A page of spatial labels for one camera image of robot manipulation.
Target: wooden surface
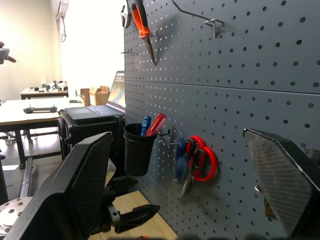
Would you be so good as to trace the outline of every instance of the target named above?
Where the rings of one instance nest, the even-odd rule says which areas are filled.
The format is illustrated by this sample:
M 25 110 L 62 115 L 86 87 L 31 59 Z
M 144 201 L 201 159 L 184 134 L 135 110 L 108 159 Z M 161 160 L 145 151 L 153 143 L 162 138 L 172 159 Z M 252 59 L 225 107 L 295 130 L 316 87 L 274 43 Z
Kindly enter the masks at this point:
M 29 88 L 24 89 L 22 92 L 20 92 L 20 95 L 47 95 L 47 94 L 66 94 L 68 91 L 45 91 L 45 92 L 39 92 L 39 91 L 29 91 Z
M 0 126 L 12 124 L 38 123 L 54 121 L 59 118 L 58 111 L 65 108 L 83 107 L 82 103 L 69 103 L 72 98 L 36 98 L 27 100 L 9 100 L 0 106 Z M 35 112 L 26 114 L 24 109 L 29 108 L 50 108 L 54 105 L 57 112 Z
M 121 214 L 132 211 L 133 208 L 149 204 L 145 197 L 139 192 L 135 191 L 123 196 L 119 196 L 113 202 L 115 208 Z M 123 233 L 115 233 L 114 228 L 105 233 L 98 233 L 89 238 L 89 240 L 107 240 L 108 238 L 133 238 L 136 239 L 140 236 L 147 236 L 148 238 L 161 238 L 164 240 L 175 240 L 177 235 L 168 226 L 165 220 L 157 213 L 153 218 L 145 224 L 125 231 Z

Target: tool holder cup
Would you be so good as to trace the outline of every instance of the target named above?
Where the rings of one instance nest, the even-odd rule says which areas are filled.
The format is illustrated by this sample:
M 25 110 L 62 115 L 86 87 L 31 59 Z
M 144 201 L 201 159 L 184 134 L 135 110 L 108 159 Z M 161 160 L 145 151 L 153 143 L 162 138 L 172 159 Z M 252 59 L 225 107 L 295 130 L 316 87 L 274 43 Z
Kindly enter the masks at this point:
M 124 169 L 128 175 L 134 177 L 147 174 L 154 142 L 158 136 L 140 136 L 141 129 L 141 123 L 132 123 L 124 127 Z

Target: cable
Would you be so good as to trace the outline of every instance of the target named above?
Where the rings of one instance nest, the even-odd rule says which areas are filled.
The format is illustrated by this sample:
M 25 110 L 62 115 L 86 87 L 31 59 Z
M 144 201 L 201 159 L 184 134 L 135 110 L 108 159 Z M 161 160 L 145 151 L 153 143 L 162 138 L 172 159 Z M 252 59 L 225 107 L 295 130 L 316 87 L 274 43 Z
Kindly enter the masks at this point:
M 65 18 L 64 17 L 62 17 L 62 23 L 63 23 L 63 33 L 61 35 L 61 42 L 64 43 L 67 39 L 66 25 L 65 25 Z

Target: pegboard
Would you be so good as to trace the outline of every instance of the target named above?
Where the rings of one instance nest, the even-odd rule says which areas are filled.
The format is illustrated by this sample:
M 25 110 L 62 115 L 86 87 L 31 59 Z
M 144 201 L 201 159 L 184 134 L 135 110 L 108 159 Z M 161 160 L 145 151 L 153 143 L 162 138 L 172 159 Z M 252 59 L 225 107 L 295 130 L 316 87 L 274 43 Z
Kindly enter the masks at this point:
M 135 24 L 124 31 L 126 119 L 167 116 L 167 137 L 154 144 L 138 189 L 178 234 L 243 239 L 249 233 L 281 237 L 264 215 L 263 196 L 244 128 L 275 133 L 303 149 L 319 148 L 320 2 L 301 0 L 144 0 L 157 59 L 154 66 Z M 197 182 L 180 198 L 172 189 L 176 147 L 160 142 L 201 136 L 219 161 L 210 182 Z

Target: laptop screen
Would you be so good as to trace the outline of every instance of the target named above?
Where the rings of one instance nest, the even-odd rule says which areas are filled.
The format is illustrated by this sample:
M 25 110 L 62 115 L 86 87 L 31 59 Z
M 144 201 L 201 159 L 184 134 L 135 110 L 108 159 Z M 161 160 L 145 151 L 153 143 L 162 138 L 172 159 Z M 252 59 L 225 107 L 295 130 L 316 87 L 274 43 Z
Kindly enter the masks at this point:
M 125 99 L 125 73 L 118 71 L 115 75 L 113 85 L 109 94 L 108 104 L 115 105 L 116 107 L 126 108 Z

